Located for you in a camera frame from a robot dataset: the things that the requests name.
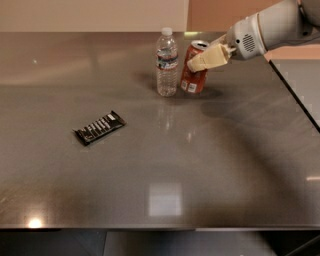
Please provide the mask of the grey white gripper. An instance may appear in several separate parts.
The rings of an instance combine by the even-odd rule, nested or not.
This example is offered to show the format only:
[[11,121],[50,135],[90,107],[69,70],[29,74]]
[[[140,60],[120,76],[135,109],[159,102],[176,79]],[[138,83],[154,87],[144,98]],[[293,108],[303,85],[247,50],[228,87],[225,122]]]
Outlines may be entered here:
[[187,66],[195,73],[223,66],[231,56],[237,60],[249,60],[266,52],[259,14],[254,14],[231,26],[227,34],[215,39],[206,50],[191,58]]

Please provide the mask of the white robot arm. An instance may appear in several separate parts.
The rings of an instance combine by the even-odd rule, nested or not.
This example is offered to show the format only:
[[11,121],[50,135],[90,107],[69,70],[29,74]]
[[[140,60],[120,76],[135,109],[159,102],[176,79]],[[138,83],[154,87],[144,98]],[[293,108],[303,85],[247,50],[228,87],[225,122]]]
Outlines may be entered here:
[[283,46],[309,44],[319,37],[319,27],[320,0],[282,0],[232,25],[187,66],[198,72],[230,59],[248,60]]

